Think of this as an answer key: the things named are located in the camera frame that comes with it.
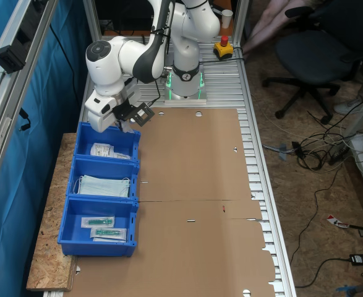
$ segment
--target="green syringe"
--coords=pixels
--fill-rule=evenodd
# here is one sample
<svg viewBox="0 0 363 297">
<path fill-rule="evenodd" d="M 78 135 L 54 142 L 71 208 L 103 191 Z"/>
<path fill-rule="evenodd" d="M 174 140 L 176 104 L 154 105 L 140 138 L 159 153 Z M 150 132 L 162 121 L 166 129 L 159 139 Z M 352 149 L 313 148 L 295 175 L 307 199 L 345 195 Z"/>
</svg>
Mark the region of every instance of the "green syringe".
<svg viewBox="0 0 363 297">
<path fill-rule="evenodd" d="M 97 229 L 96 235 L 113 235 L 120 236 L 121 230 L 105 230 L 105 229 Z"/>
<path fill-rule="evenodd" d="M 110 218 L 101 218 L 98 220 L 89 220 L 88 225 L 111 225 L 113 220 Z"/>
</svg>

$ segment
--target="chair leg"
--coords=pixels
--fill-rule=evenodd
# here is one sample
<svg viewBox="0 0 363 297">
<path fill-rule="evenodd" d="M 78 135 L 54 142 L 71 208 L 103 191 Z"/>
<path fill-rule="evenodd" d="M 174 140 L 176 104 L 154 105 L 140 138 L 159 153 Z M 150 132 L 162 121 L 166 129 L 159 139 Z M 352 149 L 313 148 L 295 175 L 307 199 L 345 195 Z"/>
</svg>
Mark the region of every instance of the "chair leg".
<svg viewBox="0 0 363 297">
<path fill-rule="evenodd" d="M 285 85 L 295 85 L 297 87 L 301 87 L 302 83 L 297 79 L 289 79 L 285 77 L 268 77 L 262 82 L 262 86 L 264 88 L 269 87 L 270 82 L 276 82 L 278 84 L 285 84 Z"/>
<path fill-rule="evenodd" d="M 286 111 L 295 103 L 295 101 L 298 100 L 299 97 L 303 97 L 306 93 L 306 90 L 303 88 L 300 88 L 298 92 L 295 93 L 295 95 L 287 102 L 287 104 L 281 109 L 275 112 L 276 119 L 282 119 L 284 117 L 284 114 Z"/>
<path fill-rule="evenodd" d="M 328 83 L 328 84 L 323 84 L 323 85 L 315 86 L 315 88 L 329 88 L 330 91 L 328 91 L 328 93 L 331 96 L 335 96 L 336 93 L 338 93 L 338 91 L 340 90 L 341 86 L 340 85 L 336 85 L 336 84 Z"/>
<path fill-rule="evenodd" d="M 322 124 L 327 125 L 331 121 L 332 116 L 333 116 L 330 109 L 328 108 L 328 105 L 325 103 L 323 97 L 321 96 L 321 94 L 318 92 L 318 90 L 316 88 L 310 88 L 310 89 L 308 89 L 308 92 L 311 94 L 311 96 L 313 98 L 316 99 L 316 101 L 322 107 L 324 112 L 327 114 L 326 116 L 322 117 L 322 119 L 320 120 L 320 122 L 322 122 Z"/>
</svg>

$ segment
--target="red button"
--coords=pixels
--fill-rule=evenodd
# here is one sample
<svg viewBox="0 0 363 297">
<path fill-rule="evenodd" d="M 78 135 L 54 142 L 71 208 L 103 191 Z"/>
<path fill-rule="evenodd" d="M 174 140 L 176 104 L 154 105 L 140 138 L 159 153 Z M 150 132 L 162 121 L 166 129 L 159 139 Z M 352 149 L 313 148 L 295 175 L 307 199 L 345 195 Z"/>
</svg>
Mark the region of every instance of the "red button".
<svg viewBox="0 0 363 297">
<path fill-rule="evenodd" d="M 228 36 L 221 37 L 221 46 L 226 46 L 228 44 Z"/>
</svg>

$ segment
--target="chair wheel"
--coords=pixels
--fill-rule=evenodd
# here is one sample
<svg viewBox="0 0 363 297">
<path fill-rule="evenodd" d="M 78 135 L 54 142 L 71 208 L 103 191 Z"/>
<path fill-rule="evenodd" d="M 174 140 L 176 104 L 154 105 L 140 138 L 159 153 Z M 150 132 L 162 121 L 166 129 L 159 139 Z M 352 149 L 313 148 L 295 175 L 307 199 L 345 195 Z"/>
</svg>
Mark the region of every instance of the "chair wheel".
<svg viewBox="0 0 363 297">
<path fill-rule="evenodd" d="M 276 116 L 276 119 L 283 119 L 284 118 L 284 111 L 279 110 L 279 111 L 275 112 L 275 116 Z"/>
<path fill-rule="evenodd" d="M 324 116 L 322 117 L 322 119 L 320 120 L 320 122 L 323 124 L 323 125 L 327 125 L 332 119 L 332 116 Z"/>
<path fill-rule="evenodd" d="M 339 89 L 338 88 L 331 88 L 329 91 L 328 91 L 328 94 L 330 94 L 330 96 L 335 96 L 336 93 L 338 93 Z"/>
<path fill-rule="evenodd" d="M 269 81 L 268 81 L 267 79 L 265 79 L 265 80 L 262 82 L 262 87 L 264 87 L 264 88 L 269 87 Z"/>
</svg>

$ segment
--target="aluminum frame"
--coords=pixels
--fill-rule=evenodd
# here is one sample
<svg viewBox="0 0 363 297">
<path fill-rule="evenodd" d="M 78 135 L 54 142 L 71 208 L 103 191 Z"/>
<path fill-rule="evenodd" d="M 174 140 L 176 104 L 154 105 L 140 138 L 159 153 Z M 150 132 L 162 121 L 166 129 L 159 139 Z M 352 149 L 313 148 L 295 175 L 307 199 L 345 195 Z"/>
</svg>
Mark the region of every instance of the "aluminum frame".
<svg viewBox="0 0 363 297">
<path fill-rule="evenodd" d="M 15 7 L 6 29 L 0 39 L 0 47 L 7 40 L 13 38 L 15 31 L 24 15 L 23 8 L 26 7 L 31 0 L 19 0 Z M 22 107 L 26 92 L 32 78 L 43 41 L 51 23 L 54 10 L 58 0 L 48 0 L 41 22 L 37 28 L 35 37 L 32 41 L 30 51 L 26 58 L 26 65 L 20 71 L 7 74 L 0 67 L 0 167 L 2 159 L 7 150 L 11 135 L 14 131 L 20 108 Z"/>
<path fill-rule="evenodd" d="M 85 8 L 92 7 L 88 5 L 93 0 L 84 0 L 87 3 Z M 244 29 L 244 23 L 246 21 L 247 11 L 251 5 L 250 0 L 240 0 L 234 22 L 233 36 L 230 38 L 234 46 L 241 45 L 241 38 Z M 100 33 L 100 26 L 98 25 L 96 11 L 93 13 L 87 12 L 88 24 L 92 34 L 92 39 L 103 38 L 111 39 L 112 37 L 103 37 Z M 130 37 L 136 41 L 141 42 L 139 37 Z M 203 53 L 204 59 L 213 59 L 212 48 L 213 44 L 200 43 L 200 50 Z M 242 58 L 240 51 L 234 53 L 235 58 Z M 255 196 L 254 200 L 259 200 L 262 220 L 258 220 L 263 229 L 263 237 L 265 240 L 265 249 L 271 252 L 273 262 L 275 265 L 276 279 L 271 284 L 275 289 L 275 296 L 296 297 L 296 291 L 293 282 L 293 276 L 291 274 L 291 268 L 288 262 L 288 256 L 286 252 L 286 246 L 284 243 L 283 234 L 281 232 L 281 226 L 279 221 L 278 212 L 276 210 L 275 199 L 273 197 L 273 191 L 271 189 L 270 179 L 268 175 L 267 165 L 265 163 L 265 157 L 263 154 L 262 144 L 260 141 L 260 135 L 258 132 L 257 121 L 255 118 L 254 108 L 252 104 L 251 94 L 249 90 L 249 84 L 247 80 L 246 70 L 241 61 L 230 61 L 221 66 L 207 65 L 207 72 L 210 75 L 206 75 L 207 80 L 212 81 L 213 85 L 222 84 L 225 80 L 228 81 L 227 87 L 218 90 L 208 88 L 208 102 L 205 106 L 195 105 L 193 103 L 180 103 L 177 107 L 197 107 L 197 108 L 236 108 L 239 114 L 239 122 L 241 126 L 241 134 L 244 145 L 244 152 L 246 156 L 247 171 L 249 173 L 250 189 Z M 164 95 L 164 80 L 158 80 L 158 85 Z M 85 96 L 83 100 L 86 100 L 92 93 L 93 83 L 87 77 L 87 85 L 85 88 Z M 142 99 L 140 101 L 148 102 L 156 97 L 155 84 L 146 84 L 142 87 Z M 228 95 L 226 100 L 222 100 L 224 95 Z M 153 107 L 169 107 L 166 106 L 163 99 L 159 99 Z M 85 108 L 82 108 L 80 119 L 87 121 L 87 112 Z M 248 293 L 244 293 L 245 297 L 250 296 Z"/>
</svg>

